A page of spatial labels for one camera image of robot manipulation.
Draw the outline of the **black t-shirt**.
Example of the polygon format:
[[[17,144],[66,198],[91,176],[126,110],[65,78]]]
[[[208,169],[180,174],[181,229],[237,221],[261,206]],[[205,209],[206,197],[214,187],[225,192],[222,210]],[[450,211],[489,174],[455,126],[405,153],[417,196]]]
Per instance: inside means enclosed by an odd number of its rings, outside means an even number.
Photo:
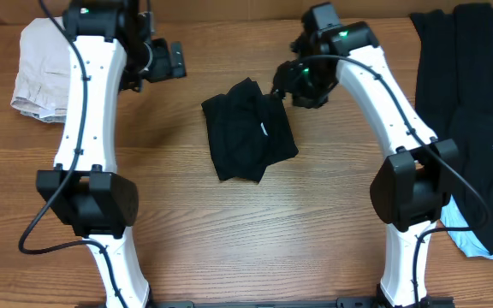
[[[261,181],[266,168],[295,157],[294,142],[282,100],[264,95],[249,78],[201,104],[211,159],[221,181]]]

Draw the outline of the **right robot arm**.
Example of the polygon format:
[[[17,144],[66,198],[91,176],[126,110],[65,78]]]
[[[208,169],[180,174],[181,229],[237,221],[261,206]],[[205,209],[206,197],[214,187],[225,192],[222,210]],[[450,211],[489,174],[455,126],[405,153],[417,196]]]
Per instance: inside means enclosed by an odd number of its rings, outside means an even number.
[[[301,18],[290,45],[296,60],[282,64],[272,94],[290,94],[297,107],[316,109],[343,86],[360,107],[383,153],[370,185],[374,211],[385,225],[385,265],[373,297],[339,298],[339,307],[452,307],[425,287],[429,230],[451,197],[458,160],[455,143],[441,141],[417,115],[396,83],[383,48],[364,21],[344,25],[331,3]]]

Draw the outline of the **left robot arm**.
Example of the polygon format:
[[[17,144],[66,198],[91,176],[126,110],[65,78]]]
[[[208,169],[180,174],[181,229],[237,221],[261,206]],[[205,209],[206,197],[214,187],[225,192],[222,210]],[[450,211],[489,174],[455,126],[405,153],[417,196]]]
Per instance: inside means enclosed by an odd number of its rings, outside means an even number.
[[[69,47],[70,86],[62,140],[36,188],[98,266],[107,307],[152,307],[135,249],[139,192],[116,163],[117,100],[145,82],[186,74],[181,44],[156,38],[136,0],[73,1],[56,29]]]

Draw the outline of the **beige folded trousers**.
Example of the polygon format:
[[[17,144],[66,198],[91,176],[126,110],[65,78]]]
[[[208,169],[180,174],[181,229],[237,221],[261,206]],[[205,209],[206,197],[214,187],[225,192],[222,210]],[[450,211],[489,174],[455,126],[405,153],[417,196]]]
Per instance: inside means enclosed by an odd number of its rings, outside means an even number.
[[[69,43],[56,28],[62,19],[36,18],[21,32],[20,59],[10,106],[18,111],[67,114]]]

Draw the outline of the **grey folded garment under trousers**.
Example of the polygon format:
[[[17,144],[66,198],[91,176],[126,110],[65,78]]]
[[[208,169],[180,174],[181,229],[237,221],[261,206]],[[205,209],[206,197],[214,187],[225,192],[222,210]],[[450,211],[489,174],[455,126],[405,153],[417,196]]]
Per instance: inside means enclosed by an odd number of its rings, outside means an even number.
[[[28,116],[44,123],[64,123],[66,121],[65,115],[57,115],[53,110],[50,110],[48,113],[40,114],[28,111],[21,111],[21,114],[23,116]]]

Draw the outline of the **black knit garment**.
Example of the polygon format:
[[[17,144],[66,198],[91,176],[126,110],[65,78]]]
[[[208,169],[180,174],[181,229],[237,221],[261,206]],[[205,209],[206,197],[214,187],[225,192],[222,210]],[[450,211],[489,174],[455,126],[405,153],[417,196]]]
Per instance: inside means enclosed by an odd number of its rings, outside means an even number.
[[[493,254],[493,7],[461,4],[410,18],[421,41],[416,111],[439,139],[456,143],[456,169],[490,214],[474,234]]]

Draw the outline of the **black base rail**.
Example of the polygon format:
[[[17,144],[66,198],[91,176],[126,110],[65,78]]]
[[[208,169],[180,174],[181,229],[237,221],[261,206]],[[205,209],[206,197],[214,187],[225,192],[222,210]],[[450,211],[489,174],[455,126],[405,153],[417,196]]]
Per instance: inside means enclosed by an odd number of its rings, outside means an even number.
[[[342,297],[331,301],[274,301],[194,303],[192,301],[160,302],[148,301],[147,308],[378,308],[385,307],[376,297]]]

